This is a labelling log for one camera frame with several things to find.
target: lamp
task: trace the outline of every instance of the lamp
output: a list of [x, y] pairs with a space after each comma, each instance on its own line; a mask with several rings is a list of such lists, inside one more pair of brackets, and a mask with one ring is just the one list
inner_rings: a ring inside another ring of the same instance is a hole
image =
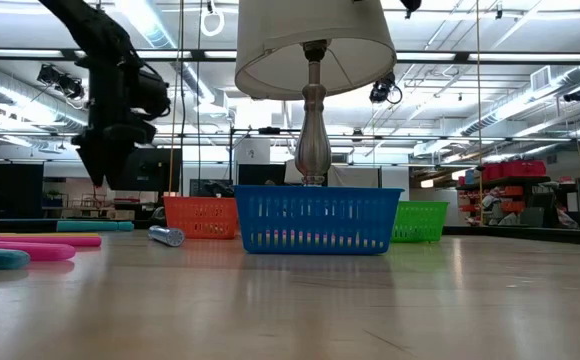
[[379, 1], [239, 2], [235, 84], [255, 98], [305, 99], [295, 164], [306, 184], [321, 184], [331, 164], [326, 94], [373, 83], [395, 63]]

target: silver cylinder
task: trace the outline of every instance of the silver cylinder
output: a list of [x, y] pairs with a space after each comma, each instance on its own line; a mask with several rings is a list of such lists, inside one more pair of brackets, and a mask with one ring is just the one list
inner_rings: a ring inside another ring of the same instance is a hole
[[297, 142], [294, 163], [303, 174], [306, 185], [321, 185], [332, 164], [330, 142], [323, 121], [323, 100], [326, 88], [320, 84], [321, 63], [311, 61], [309, 84], [303, 88], [305, 117]]
[[154, 225], [148, 229], [148, 237], [168, 246], [178, 247], [183, 243], [185, 234], [179, 229]]

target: white lampshade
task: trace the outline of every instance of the white lampshade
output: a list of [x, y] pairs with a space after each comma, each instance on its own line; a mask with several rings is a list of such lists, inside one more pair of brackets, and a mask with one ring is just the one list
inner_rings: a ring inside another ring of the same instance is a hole
[[321, 61], [328, 95], [372, 83], [396, 63], [378, 0], [241, 0], [237, 87], [257, 98], [303, 99], [308, 61], [301, 44], [316, 40], [329, 41]]

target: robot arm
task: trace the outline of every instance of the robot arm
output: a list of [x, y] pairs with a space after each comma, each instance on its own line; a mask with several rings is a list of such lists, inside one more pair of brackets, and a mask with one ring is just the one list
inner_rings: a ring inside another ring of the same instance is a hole
[[[128, 33], [82, 0], [39, 0], [70, 31], [90, 72], [88, 127], [72, 139], [90, 178], [115, 189], [135, 143], [152, 142], [151, 121], [170, 112], [168, 84], [137, 54]], [[152, 73], [142, 70], [146, 66]], [[143, 109], [143, 113], [131, 109]]]

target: basket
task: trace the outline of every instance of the basket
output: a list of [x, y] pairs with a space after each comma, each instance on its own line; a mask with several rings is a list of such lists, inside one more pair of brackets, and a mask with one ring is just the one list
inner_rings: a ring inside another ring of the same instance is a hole
[[441, 240], [447, 202], [402, 201], [397, 210], [392, 242]]
[[381, 254], [402, 189], [236, 186], [250, 253]]
[[183, 230], [188, 239], [234, 239], [237, 207], [234, 199], [164, 196], [168, 227]]

